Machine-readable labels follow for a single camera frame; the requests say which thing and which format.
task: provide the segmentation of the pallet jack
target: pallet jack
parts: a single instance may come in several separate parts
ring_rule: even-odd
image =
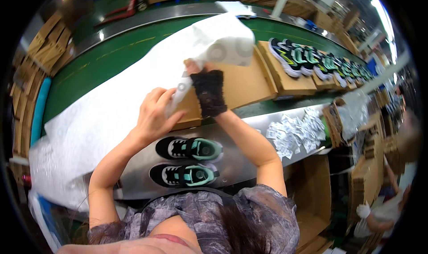
[[[105,19],[103,21],[95,24],[94,28],[102,26],[102,25],[107,24],[107,23],[114,22],[116,20],[131,17],[136,13],[136,11],[144,11],[146,8],[147,8],[147,0],[129,0],[128,6],[113,10],[110,13],[105,14],[104,15]],[[115,16],[108,18],[108,16],[111,16],[113,14],[117,14],[117,13],[122,12],[122,11],[126,11],[126,12],[123,14],[115,15]]]

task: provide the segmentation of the black fingerless glove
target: black fingerless glove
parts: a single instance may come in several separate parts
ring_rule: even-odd
[[[193,86],[201,105],[203,118],[215,118],[226,112],[227,106],[223,98],[223,71],[205,68],[197,73],[191,74]]]

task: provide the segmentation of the red pallet jack handle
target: red pallet jack handle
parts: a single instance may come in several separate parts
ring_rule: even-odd
[[[114,22],[116,20],[125,19],[125,18],[128,18],[130,16],[133,16],[136,12],[135,4],[136,4],[136,0],[129,0],[128,6],[113,10],[110,13],[105,14],[104,16],[105,17],[111,16],[113,14],[117,14],[117,13],[122,12],[122,11],[126,11],[125,13],[106,18],[103,21],[99,22],[98,24],[95,24],[94,27],[99,27],[99,26],[105,25],[107,23]]]

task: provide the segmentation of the gray patterned shirt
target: gray patterned shirt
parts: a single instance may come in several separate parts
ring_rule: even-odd
[[[263,184],[243,188],[234,197],[236,206],[248,218],[268,231],[272,254],[294,253],[299,241],[296,220],[296,204]],[[204,254],[226,254],[230,249],[227,233],[223,229],[218,207],[222,205],[219,195],[210,192],[185,193],[158,198],[141,212],[128,208],[121,230],[111,236],[103,236],[101,243],[135,240],[146,237],[164,220],[179,215],[195,232]],[[110,224],[89,230],[88,237],[99,236]]]

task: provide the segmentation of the white pillar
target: white pillar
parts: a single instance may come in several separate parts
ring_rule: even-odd
[[[272,11],[272,14],[270,15],[270,17],[279,19],[286,3],[287,3],[287,0],[277,0],[275,3],[274,10]]]
[[[377,87],[379,87],[381,84],[386,82],[388,79],[392,78],[394,73],[397,71],[400,71],[403,69],[403,67],[410,61],[410,54],[409,51],[406,50],[404,53],[402,53],[399,58],[397,59],[397,63],[393,65],[389,65],[386,67],[386,69],[383,71],[381,75],[374,78],[373,80],[369,81],[368,83],[364,84],[360,90],[368,94]]]
[[[360,47],[358,47],[358,52],[361,53],[361,51],[371,44],[380,33],[381,31],[379,29],[375,29],[373,33],[366,39],[366,41],[361,43]]]

